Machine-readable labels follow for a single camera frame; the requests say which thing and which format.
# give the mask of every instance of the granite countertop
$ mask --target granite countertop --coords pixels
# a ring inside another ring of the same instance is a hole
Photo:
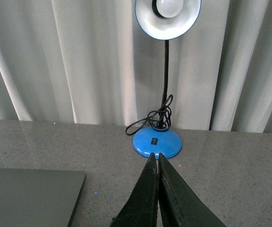
[[[272,134],[175,131],[171,164],[224,224],[272,226]],[[0,120],[1,168],[86,172],[73,227],[109,226],[146,161],[125,127]]]

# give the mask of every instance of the gray laptop lid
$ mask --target gray laptop lid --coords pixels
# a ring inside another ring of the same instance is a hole
[[[67,227],[85,173],[0,169],[0,227]]]

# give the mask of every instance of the curtain fold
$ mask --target curtain fold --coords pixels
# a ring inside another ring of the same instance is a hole
[[[129,125],[161,105],[164,42],[134,0],[0,0],[0,119]],[[272,132],[272,0],[203,0],[170,41],[172,126]]]

